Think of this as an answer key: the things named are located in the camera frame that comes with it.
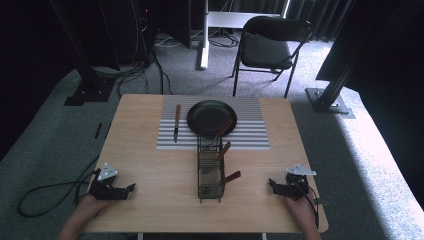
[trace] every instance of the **striped mat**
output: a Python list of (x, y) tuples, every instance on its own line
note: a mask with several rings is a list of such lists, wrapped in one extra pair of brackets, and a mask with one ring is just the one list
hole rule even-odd
[[(223, 137), (233, 150), (269, 150), (269, 141), (257, 98), (165, 96), (156, 149), (196, 150), (197, 136), (187, 125), (187, 113), (203, 100), (218, 100), (231, 106), (237, 114), (235, 129)], [(178, 142), (174, 142), (175, 109), (181, 104)]]

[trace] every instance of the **human hand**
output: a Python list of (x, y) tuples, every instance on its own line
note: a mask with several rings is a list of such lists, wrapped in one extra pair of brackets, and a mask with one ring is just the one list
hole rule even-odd
[(105, 211), (114, 203), (115, 201), (96, 200), (91, 194), (85, 196), (60, 230), (57, 239), (77, 239), (85, 225), (93, 217)]
[[(311, 201), (313, 200), (311, 192), (309, 192), (307, 196)], [(283, 197), (283, 201), (289, 209), (289, 212), (297, 226), (305, 235), (305, 239), (321, 239), (315, 225), (314, 209), (308, 199), (306, 197), (302, 197), (299, 200), (294, 201), (291, 198)]]

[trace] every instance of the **wooden table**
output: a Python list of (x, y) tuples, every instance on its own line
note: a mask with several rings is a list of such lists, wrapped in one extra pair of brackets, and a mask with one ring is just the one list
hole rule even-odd
[[(162, 95), (122, 97), (97, 167), (108, 163), (119, 171), (115, 187), (137, 185), (128, 200), (93, 219), (87, 232), (298, 232), (268, 184), (268, 178), (285, 184), (286, 167), (309, 168), (286, 99), (259, 99), (270, 150), (227, 152), (226, 174), (240, 170), (242, 176), (226, 185), (221, 203), (197, 197), (195, 150), (156, 148), (163, 102)], [(318, 194), (314, 179), (308, 180)], [(319, 216), (319, 231), (326, 231), (321, 206)]]

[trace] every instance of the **metal wire basket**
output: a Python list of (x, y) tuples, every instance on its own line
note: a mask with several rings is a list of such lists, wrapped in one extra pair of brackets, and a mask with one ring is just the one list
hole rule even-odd
[(200, 202), (203, 199), (218, 199), (224, 196), (225, 178), (222, 138), (205, 138), (197, 136), (197, 185)]

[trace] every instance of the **knife handle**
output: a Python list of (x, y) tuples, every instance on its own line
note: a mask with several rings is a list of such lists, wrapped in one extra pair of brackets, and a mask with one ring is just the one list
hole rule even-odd
[(222, 151), (219, 153), (218, 158), (216, 160), (221, 160), (221, 158), (224, 156), (224, 154), (228, 151), (228, 149), (230, 149), (231, 147), (231, 142), (227, 142), (224, 146), (224, 148), (222, 149)]
[(234, 179), (237, 179), (237, 178), (239, 178), (239, 177), (241, 177), (241, 172), (240, 172), (240, 171), (237, 171), (237, 172), (235, 172), (235, 173), (231, 174), (230, 176), (228, 176), (228, 177), (224, 178), (224, 179), (223, 179), (222, 181), (220, 181), (220, 182), (221, 182), (221, 184), (226, 184), (226, 183), (231, 182), (231, 181), (233, 181)]
[(175, 127), (178, 128), (180, 123), (181, 104), (177, 104), (177, 110), (175, 111)]
[(219, 138), (222, 136), (222, 134), (224, 134), (225, 131), (227, 131), (227, 129), (231, 126), (231, 124), (233, 124), (233, 119), (230, 118), (228, 120), (228, 122), (216, 133), (215, 138)]

